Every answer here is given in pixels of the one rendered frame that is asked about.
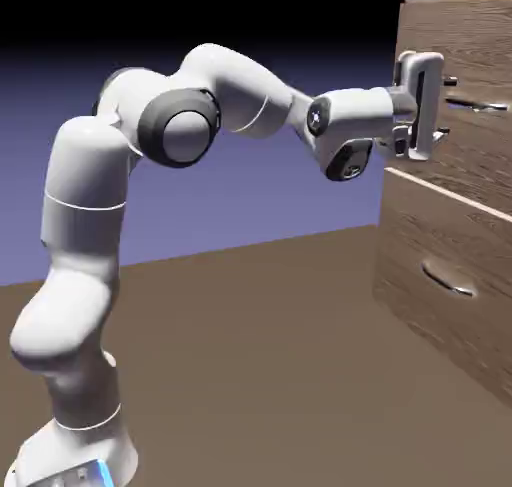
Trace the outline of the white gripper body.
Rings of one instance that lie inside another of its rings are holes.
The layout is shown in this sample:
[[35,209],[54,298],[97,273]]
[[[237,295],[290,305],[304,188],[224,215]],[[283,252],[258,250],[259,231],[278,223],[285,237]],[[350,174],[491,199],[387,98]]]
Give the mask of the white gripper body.
[[433,153],[443,67],[444,57],[438,52],[406,50],[396,60],[393,83],[413,96],[416,103],[414,121],[402,122],[393,129],[398,158],[427,161]]

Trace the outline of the wooden drawer front with seam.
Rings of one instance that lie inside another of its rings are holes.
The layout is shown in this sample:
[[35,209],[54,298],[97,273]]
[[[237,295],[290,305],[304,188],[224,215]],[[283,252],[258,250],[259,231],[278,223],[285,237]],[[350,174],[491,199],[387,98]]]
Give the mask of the wooden drawer front with seam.
[[[401,5],[397,52],[437,51],[444,77],[438,127],[450,133],[427,162],[394,167],[512,215],[512,0],[406,0]],[[506,103],[508,112],[474,112],[444,98]]]

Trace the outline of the brown wooden cabinet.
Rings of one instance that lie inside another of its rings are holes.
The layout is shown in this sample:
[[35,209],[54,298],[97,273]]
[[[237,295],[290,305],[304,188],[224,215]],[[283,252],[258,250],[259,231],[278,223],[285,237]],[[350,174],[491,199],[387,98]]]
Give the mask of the brown wooden cabinet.
[[385,170],[374,294],[512,407],[512,0],[407,0],[396,48],[443,54],[447,135]]

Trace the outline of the plain wooden drawer front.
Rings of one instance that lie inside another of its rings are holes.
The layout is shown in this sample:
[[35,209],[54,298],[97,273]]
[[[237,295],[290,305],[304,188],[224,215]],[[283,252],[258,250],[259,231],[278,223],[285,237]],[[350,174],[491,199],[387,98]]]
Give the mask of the plain wooden drawer front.
[[512,408],[512,216],[384,172],[375,298]]

